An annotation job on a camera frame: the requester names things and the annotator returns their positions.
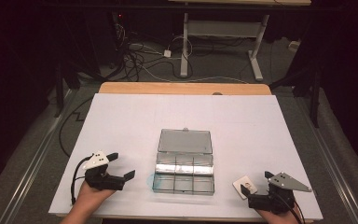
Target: electrical outlet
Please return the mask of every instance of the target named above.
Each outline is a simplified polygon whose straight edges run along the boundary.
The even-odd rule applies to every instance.
[[[164,57],[171,58],[171,51],[168,49],[164,50]]]
[[[251,179],[247,175],[241,177],[240,179],[238,179],[237,181],[232,183],[232,185],[237,190],[237,192],[240,194],[241,198],[243,198],[244,200],[247,198],[241,192],[241,185],[244,185],[251,192],[251,194],[254,194],[257,192],[257,188],[255,187],[254,183],[252,183]]]

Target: human hand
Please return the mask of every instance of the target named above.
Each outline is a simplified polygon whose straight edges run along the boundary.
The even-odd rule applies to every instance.
[[[301,217],[296,204],[295,204],[295,207],[293,208],[293,210],[295,211],[295,213],[297,214],[298,217]],[[295,218],[295,216],[293,216],[293,214],[290,211],[283,213],[283,214],[279,214],[279,215],[275,215],[271,212],[263,211],[263,210],[255,209],[255,211],[262,218],[264,218],[268,222],[268,224],[286,224],[286,223],[287,224],[298,224],[297,219]]]
[[[85,223],[92,213],[101,206],[103,201],[115,192],[112,189],[94,189],[86,181],[83,181],[74,206],[61,224]]]

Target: table leg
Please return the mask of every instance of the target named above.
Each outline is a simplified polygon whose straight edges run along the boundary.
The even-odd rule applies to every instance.
[[[183,21],[183,49],[182,49],[182,61],[180,65],[180,76],[187,77],[187,38],[188,38],[188,13],[185,13],[185,18]]]
[[[258,49],[260,48],[261,41],[263,40],[263,35],[264,35],[264,32],[266,31],[268,21],[269,21],[269,15],[265,15],[263,17],[263,21],[261,22],[260,28],[257,33],[257,38],[255,40],[255,48],[254,48],[254,50],[248,51],[249,60],[251,62],[251,66],[252,66],[252,69],[255,74],[255,80],[257,80],[257,81],[263,80],[263,76],[261,75],[260,67],[258,66],[256,56],[257,56]]]

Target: white table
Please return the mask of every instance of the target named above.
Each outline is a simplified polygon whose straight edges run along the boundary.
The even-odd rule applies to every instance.
[[[210,131],[213,144],[214,196],[174,195],[152,190],[161,129]],[[96,150],[118,152],[111,175],[136,170],[124,189],[106,200],[96,217],[179,220],[259,221],[232,182],[248,175],[267,194],[264,171],[284,171],[310,182],[275,96],[96,94],[49,212],[66,215],[76,165]],[[81,181],[76,183],[76,194]],[[313,193],[295,191],[306,220],[322,219]]]

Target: black surface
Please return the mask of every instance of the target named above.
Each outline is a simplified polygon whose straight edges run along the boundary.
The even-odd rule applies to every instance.
[[[54,84],[42,17],[32,1],[0,1],[0,173]]]
[[[358,155],[358,3],[339,33],[322,84],[344,133]]]

